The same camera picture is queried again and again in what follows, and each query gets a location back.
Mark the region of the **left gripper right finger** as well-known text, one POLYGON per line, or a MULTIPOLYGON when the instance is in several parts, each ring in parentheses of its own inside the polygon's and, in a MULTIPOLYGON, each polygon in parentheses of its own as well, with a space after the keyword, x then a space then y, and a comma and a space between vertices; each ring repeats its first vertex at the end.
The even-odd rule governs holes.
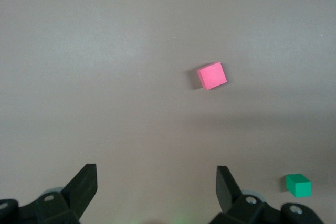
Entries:
POLYGON ((211 223, 323 224, 319 216, 302 204, 286 203, 280 210, 257 196, 243 194, 227 166, 216 170, 216 195, 222 212, 211 223))

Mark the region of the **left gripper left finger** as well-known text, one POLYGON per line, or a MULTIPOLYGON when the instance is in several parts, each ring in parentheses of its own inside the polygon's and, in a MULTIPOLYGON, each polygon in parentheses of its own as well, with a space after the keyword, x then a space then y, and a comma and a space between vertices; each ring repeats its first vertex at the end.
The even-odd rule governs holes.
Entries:
POLYGON ((2 199, 1 223, 80 223, 97 189, 97 166, 86 164, 61 191, 48 191, 30 204, 2 199))

